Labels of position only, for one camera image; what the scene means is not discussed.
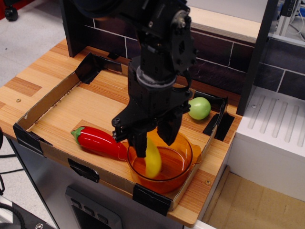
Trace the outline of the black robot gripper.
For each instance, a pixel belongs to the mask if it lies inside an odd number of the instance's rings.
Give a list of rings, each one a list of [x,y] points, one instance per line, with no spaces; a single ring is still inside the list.
[[[147,132],[157,129],[159,137],[170,146],[179,132],[182,116],[189,111],[192,96],[188,86],[177,88],[174,76],[158,82],[147,76],[137,61],[128,66],[127,107],[112,120],[113,138],[127,139],[138,157],[146,157]]]

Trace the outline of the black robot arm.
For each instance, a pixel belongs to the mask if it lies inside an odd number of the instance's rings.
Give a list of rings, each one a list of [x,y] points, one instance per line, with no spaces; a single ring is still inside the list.
[[[192,82],[188,69],[197,56],[186,1],[76,0],[74,5],[86,17],[116,17],[133,25],[141,46],[140,56],[128,65],[129,103],[112,120],[113,138],[127,140],[141,158],[146,156],[147,133],[152,130],[171,145],[192,96],[189,86],[174,84],[178,76]]]

